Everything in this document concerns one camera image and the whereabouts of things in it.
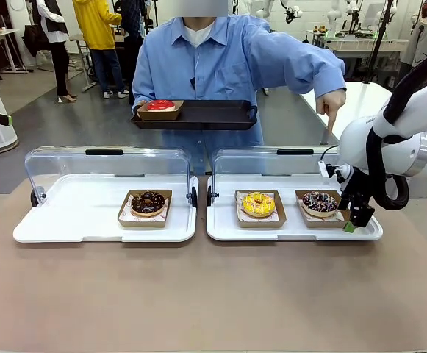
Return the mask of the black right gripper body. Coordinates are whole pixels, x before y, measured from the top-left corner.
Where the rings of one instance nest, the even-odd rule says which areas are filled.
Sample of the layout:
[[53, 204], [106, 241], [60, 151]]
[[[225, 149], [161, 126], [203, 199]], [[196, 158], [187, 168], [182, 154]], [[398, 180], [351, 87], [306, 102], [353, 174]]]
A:
[[340, 184], [341, 198], [350, 200], [348, 207], [360, 208], [369, 206], [371, 197], [370, 177], [360, 169], [349, 166], [349, 175]]

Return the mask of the person's left hand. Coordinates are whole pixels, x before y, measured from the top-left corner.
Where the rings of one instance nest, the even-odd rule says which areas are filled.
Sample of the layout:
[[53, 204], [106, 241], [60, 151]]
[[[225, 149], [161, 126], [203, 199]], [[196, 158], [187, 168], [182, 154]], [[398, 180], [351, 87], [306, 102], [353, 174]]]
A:
[[334, 128], [338, 110], [345, 104], [345, 102], [346, 91], [344, 89], [334, 90], [315, 99], [317, 113], [327, 115], [328, 117], [327, 130], [329, 134], [332, 133]]

